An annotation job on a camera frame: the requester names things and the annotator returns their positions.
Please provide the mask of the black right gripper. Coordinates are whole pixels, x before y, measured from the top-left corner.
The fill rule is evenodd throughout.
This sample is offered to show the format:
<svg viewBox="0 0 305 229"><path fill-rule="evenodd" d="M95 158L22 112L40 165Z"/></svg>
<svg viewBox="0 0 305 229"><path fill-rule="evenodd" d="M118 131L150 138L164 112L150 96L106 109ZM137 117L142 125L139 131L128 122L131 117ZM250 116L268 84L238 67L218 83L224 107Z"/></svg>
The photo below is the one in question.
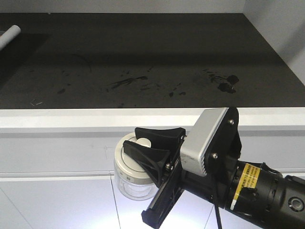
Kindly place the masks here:
<svg viewBox="0 0 305 229"><path fill-rule="evenodd" d="M182 136L185 135L184 128L158 130L136 127L135 135L137 139L149 139L151 148L125 140L124 152L144 169L159 188L148 208L141 213L145 224L160 227L185 190L211 203L214 202L213 177L201 177L184 170L179 156L174 169L164 182L162 181L165 165L170 162L171 152L168 149L178 148Z"/></svg>

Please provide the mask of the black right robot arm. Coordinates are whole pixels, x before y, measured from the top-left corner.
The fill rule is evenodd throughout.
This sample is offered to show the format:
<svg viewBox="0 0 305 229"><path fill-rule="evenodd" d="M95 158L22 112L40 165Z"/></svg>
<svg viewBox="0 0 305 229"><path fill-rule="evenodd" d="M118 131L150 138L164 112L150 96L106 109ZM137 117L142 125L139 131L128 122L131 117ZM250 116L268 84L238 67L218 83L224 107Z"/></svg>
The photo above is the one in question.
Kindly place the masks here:
<svg viewBox="0 0 305 229"><path fill-rule="evenodd" d="M136 128L151 147L125 140L124 152L143 167L158 192L142 212L145 224L158 229L181 194L189 191L264 229L302 229L305 226L305 181L282 176L265 163L241 161L236 127L216 131L203 157L205 176L182 165L182 148L191 135L183 128Z"/></svg>

